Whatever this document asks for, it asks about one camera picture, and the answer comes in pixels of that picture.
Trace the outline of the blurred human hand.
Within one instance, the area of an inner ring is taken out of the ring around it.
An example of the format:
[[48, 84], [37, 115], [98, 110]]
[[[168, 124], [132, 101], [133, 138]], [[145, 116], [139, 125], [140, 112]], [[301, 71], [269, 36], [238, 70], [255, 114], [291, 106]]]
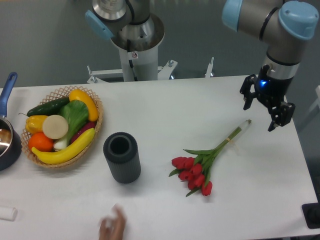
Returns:
[[99, 240], [122, 240], [127, 225], [127, 216], [123, 208], [115, 204], [112, 207], [114, 217], [105, 217], [101, 220], [99, 227]]

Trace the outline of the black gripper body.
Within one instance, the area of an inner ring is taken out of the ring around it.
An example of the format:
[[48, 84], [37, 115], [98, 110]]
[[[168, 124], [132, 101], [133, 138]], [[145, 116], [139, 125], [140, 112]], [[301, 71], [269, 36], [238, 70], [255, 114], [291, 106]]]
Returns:
[[277, 79], [268, 76], [267, 73], [270, 69], [271, 67], [269, 65], [264, 65], [260, 69], [254, 84], [257, 100], [268, 110], [280, 107], [293, 79], [292, 77], [288, 79]]

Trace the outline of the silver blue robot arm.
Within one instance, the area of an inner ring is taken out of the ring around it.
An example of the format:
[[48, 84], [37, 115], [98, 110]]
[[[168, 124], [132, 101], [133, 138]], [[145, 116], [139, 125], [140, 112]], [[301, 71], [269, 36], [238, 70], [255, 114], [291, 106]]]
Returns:
[[[227, 27], [268, 45], [259, 74], [246, 77], [240, 93], [245, 110], [254, 99], [267, 108], [269, 131], [292, 119], [295, 105], [285, 101], [285, 94], [319, 18], [314, 6], [297, 0], [228, 0], [224, 4], [222, 22]], [[148, 0], [94, 0], [85, 20], [96, 35], [118, 48], [126, 82], [163, 78], [158, 47], [165, 29], [151, 13]]]

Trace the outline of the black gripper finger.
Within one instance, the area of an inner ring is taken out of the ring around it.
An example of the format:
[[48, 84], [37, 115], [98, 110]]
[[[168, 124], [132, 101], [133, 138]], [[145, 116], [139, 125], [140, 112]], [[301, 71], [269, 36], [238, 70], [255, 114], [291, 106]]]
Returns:
[[257, 76], [255, 74], [251, 74], [247, 76], [242, 83], [239, 92], [243, 95], [243, 110], [248, 110], [252, 105], [253, 99], [257, 97], [256, 90], [251, 92], [251, 87], [255, 87], [256, 81]]
[[273, 131], [276, 127], [284, 127], [291, 122], [295, 111], [295, 104], [281, 101], [277, 106], [268, 106], [268, 113], [271, 116], [271, 123], [268, 131]]

